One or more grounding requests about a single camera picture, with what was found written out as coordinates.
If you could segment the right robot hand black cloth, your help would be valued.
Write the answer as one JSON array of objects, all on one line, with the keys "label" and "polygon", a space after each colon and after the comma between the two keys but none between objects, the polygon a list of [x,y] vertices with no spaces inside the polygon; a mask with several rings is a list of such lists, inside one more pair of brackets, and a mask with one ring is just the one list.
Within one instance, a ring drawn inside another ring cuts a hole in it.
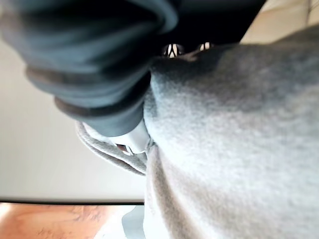
[{"label": "right robot hand black cloth", "polygon": [[3,0],[0,31],[28,79],[125,154],[147,150],[153,61],[237,43],[262,0]]}]

